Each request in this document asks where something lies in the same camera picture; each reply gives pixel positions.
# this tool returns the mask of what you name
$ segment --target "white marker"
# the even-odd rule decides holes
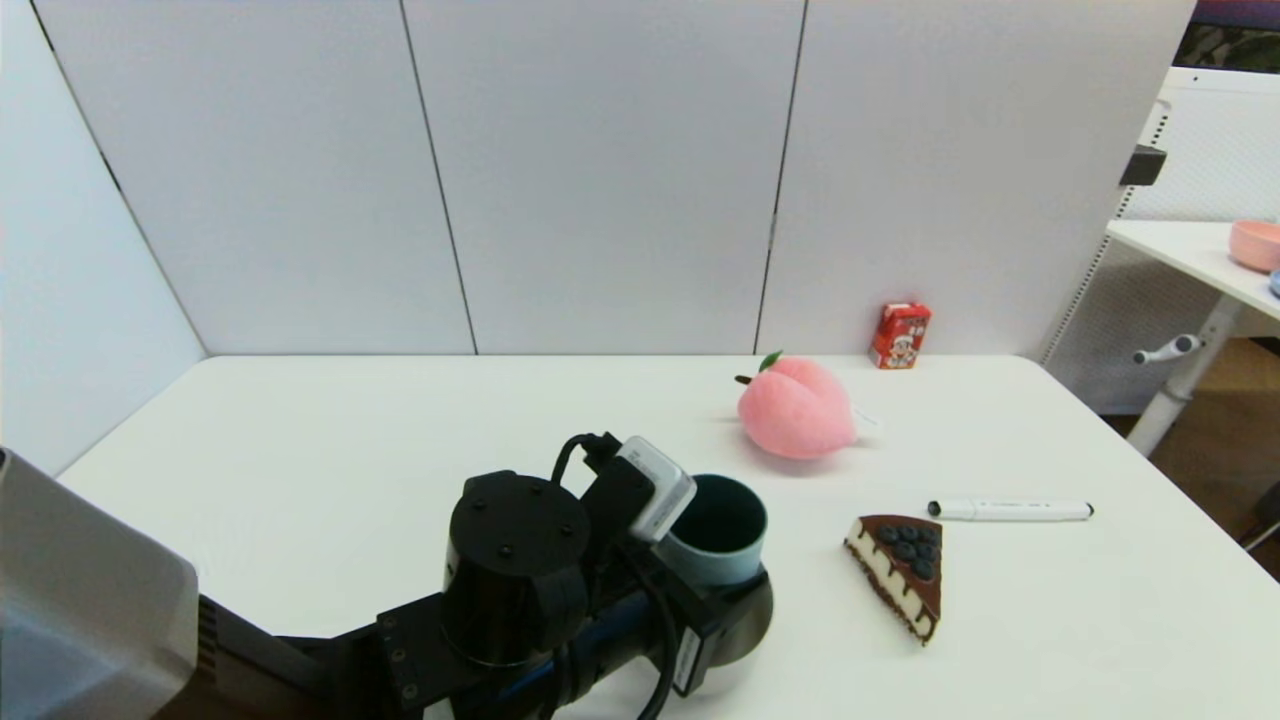
[[[1056,523],[1088,520],[1093,506],[1079,500],[931,500],[929,515],[940,520]]]

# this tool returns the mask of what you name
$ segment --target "pink peach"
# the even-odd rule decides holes
[[[804,357],[778,359],[751,378],[737,416],[755,445],[795,460],[828,455],[858,438],[844,386]]]

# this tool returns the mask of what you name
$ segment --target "table leg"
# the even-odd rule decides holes
[[[1253,552],[1254,547],[1258,547],[1260,544],[1262,544],[1263,542],[1266,542],[1267,538],[1270,538],[1271,536],[1274,536],[1276,530],[1280,530],[1280,523],[1272,523],[1270,528],[1267,528],[1266,530],[1262,530],[1262,534],[1260,534],[1258,537],[1256,537],[1252,541],[1249,541],[1248,543],[1245,543],[1244,544],[1244,552]]]
[[[1204,347],[1199,348],[1190,357],[1180,361],[1174,373],[1169,375],[1165,384],[1151,398],[1151,404],[1142,411],[1138,424],[1129,433],[1129,445],[1143,455],[1151,455],[1160,439],[1165,437],[1169,428],[1178,419],[1183,407],[1192,401],[1192,393],[1208,366],[1213,364],[1222,346],[1231,337],[1231,328],[1235,318],[1240,314],[1240,301],[1224,295],[1217,300],[1213,311],[1201,325],[1199,337],[1204,341]]]

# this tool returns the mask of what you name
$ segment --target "cake slice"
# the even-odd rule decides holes
[[[845,547],[876,593],[928,644],[942,618],[942,525],[901,515],[854,520]]]

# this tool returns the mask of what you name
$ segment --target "tabletop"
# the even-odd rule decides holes
[[[1231,223],[1111,220],[1107,223],[1107,233],[1245,305],[1280,319],[1280,299],[1271,293],[1267,275],[1236,264],[1228,255]]]
[[[640,434],[748,483],[769,514],[768,635],[664,717],[1274,714],[1280,585],[1039,366],[819,360],[882,433],[817,461],[744,436],[733,375],[754,357],[218,357],[60,479],[189,559],[233,611],[328,637],[440,589],[465,478],[545,477],[572,434]],[[564,483],[589,478],[575,461]],[[1097,514],[947,523],[942,620],[920,647],[841,539],[859,515],[923,515],[940,496]],[[557,717],[634,717],[655,679],[632,662]]]

